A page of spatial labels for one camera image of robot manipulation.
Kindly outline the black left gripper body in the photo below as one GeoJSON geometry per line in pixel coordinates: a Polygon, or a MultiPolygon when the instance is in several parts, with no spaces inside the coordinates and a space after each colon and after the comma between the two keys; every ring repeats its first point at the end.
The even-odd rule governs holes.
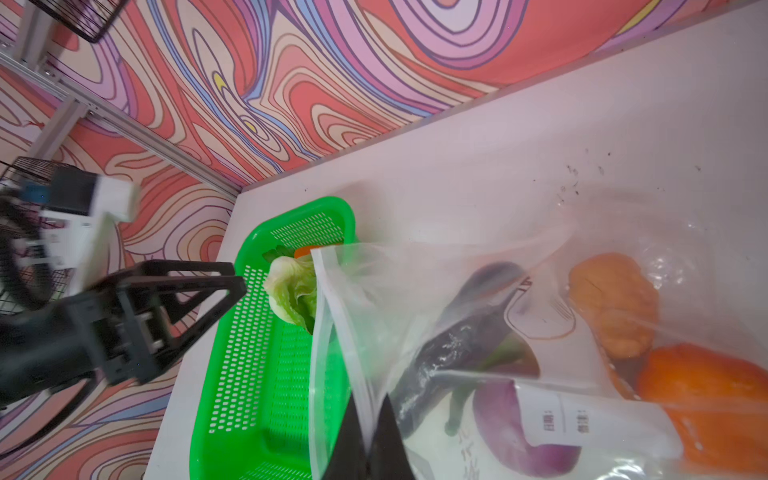
{"type": "Polygon", "coordinates": [[[148,383],[173,363],[164,295],[122,286],[1,318],[1,405],[64,389],[90,373],[148,383]]]}

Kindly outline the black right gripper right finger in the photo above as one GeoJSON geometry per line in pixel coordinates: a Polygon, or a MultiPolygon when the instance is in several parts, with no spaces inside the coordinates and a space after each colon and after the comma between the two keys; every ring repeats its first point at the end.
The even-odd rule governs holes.
{"type": "Polygon", "coordinates": [[[368,454],[371,480],[415,480],[389,396],[383,400],[368,454]]]}

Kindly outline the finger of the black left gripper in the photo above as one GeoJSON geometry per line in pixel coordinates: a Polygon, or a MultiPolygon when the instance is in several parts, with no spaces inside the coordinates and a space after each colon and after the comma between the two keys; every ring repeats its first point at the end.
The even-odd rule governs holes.
{"type": "Polygon", "coordinates": [[[243,277],[227,262],[151,260],[116,284],[125,352],[132,366],[171,366],[247,293],[243,277]],[[213,297],[219,299],[192,326],[171,328],[213,297]]]}

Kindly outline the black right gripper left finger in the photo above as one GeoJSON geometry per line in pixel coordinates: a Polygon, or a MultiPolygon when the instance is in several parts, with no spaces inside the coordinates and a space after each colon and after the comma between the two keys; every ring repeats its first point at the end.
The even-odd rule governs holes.
{"type": "Polygon", "coordinates": [[[367,456],[356,403],[349,398],[323,480],[365,480],[367,456]]]}

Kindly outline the purple red onion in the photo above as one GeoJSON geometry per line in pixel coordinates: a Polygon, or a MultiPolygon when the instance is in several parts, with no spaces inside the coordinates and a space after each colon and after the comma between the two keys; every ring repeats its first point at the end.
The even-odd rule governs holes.
{"type": "Polygon", "coordinates": [[[474,393],[472,409],[477,430],[493,456],[505,467],[533,478],[570,473],[581,449],[565,445],[532,446],[525,439],[515,384],[492,382],[474,393]]]}

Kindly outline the green lettuce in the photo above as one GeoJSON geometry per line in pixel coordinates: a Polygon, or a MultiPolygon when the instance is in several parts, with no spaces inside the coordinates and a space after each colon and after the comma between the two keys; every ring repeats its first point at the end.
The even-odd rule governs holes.
{"type": "Polygon", "coordinates": [[[274,259],[263,288],[272,312],[283,322],[314,332],[317,279],[310,255],[274,259]]]}

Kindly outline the orange carrot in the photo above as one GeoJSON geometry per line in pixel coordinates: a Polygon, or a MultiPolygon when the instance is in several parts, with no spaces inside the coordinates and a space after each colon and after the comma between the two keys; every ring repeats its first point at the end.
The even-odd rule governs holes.
{"type": "Polygon", "coordinates": [[[314,250],[319,248],[323,248],[323,245],[311,245],[311,246],[300,247],[295,250],[294,258],[301,259],[303,257],[309,256],[314,250]]]}

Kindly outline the clear zip top bag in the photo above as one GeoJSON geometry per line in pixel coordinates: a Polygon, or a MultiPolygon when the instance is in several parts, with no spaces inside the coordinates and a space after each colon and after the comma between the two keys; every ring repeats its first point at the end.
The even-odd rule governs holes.
{"type": "Polygon", "coordinates": [[[697,223],[589,202],[506,246],[313,260],[316,479],[767,475],[767,346],[697,223]]]}

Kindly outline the orange bell pepper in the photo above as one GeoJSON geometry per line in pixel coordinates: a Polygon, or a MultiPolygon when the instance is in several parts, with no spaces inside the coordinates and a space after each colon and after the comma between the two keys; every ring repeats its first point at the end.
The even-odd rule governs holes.
{"type": "Polygon", "coordinates": [[[648,356],[636,391],[663,407],[694,470],[767,474],[767,371],[689,343],[648,356]]]}

